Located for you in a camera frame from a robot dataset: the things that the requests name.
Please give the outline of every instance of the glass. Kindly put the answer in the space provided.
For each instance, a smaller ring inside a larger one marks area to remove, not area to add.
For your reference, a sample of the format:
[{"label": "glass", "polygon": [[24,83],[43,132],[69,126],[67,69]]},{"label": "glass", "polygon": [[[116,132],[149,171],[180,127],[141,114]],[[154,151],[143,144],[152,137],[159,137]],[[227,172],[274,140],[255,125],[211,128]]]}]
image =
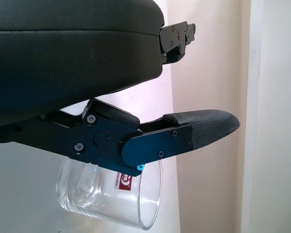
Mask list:
[{"label": "glass", "polygon": [[140,176],[131,177],[67,158],[56,181],[64,209],[143,230],[156,219],[161,192],[161,161],[146,164]]}]

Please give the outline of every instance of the red label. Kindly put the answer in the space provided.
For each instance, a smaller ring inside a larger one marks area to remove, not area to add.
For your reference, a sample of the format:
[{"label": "red label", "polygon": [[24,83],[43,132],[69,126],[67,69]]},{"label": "red label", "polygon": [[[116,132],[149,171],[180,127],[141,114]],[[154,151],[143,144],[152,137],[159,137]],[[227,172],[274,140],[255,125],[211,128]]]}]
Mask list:
[{"label": "red label", "polygon": [[116,176],[116,179],[115,179],[114,187],[116,189],[122,189],[122,190],[130,191],[131,182],[132,182],[132,176],[129,176],[129,175],[126,175],[126,174],[118,172],[118,174]]}]

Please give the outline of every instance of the screw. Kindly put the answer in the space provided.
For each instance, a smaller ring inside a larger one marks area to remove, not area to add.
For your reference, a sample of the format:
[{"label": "screw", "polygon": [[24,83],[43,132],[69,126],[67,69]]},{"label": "screw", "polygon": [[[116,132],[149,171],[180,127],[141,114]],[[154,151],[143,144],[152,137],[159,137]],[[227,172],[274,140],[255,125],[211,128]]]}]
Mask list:
[{"label": "screw", "polygon": [[145,165],[144,164],[137,166],[137,170],[138,171],[143,171],[144,168],[145,168]]},{"label": "screw", "polygon": [[164,151],[160,151],[158,156],[159,156],[160,159],[165,157],[165,152]]},{"label": "screw", "polygon": [[191,135],[186,135],[185,142],[190,143],[192,141]]},{"label": "screw", "polygon": [[88,115],[87,122],[93,124],[96,121],[96,117],[94,115]]},{"label": "screw", "polygon": [[178,137],[178,135],[179,135],[179,132],[177,130],[173,131],[173,137],[174,138]]},{"label": "screw", "polygon": [[78,152],[82,151],[84,149],[84,145],[82,143],[77,143],[74,145],[74,149]]}]

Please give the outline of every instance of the black metal bracket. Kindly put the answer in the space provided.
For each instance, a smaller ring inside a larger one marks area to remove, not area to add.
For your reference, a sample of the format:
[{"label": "black metal bracket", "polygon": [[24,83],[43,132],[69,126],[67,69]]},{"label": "black metal bracket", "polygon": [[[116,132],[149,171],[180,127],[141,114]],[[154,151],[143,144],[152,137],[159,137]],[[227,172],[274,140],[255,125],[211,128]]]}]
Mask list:
[{"label": "black metal bracket", "polygon": [[191,133],[189,124],[164,118],[140,125],[137,117],[93,99],[79,116],[55,111],[0,127],[0,143],[18,142],[138,176],[140,165],[193,150],[186,141]]},{"label": "black metal bracket", "polygon": [[195,24],[182,22],[161,28],[160,44],[162,63],[169,64],[181,60],[188,44],[194,41]]}]

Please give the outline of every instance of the glass rim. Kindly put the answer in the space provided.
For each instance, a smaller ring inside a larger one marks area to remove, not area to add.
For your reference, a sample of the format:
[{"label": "glass rim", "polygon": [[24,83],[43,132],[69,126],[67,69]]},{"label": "glass rim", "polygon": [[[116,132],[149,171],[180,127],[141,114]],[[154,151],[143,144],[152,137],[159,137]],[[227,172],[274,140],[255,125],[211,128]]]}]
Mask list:
[{"label": "glass rim", "polygon": [[162,196],[162,161],[159,160],[158,162],[160,164],[160,193],[159,193],[159,199],[158,199],[158,202],[157,202],[155,214],[154,214],[150,224],[147,225],[147,226],[144,225],[144,223],[142,221],[142,218],[141,218],[141,212],[140,212],[140,190],[141,190],[140,188],[141,188],[142,173],[140,175],[139,190],[138,190],[138,197],[137,197],[138,219],[139,219],[139,224],[140,224],[141,228],[143,230],[145,230],[145,231],[149,230],[153,226],[153,224],[154,224],[154,222],[156,220],[157,214],[159,212],[159,207],[160,207],[160,203],[161,203],[161,196]]}]

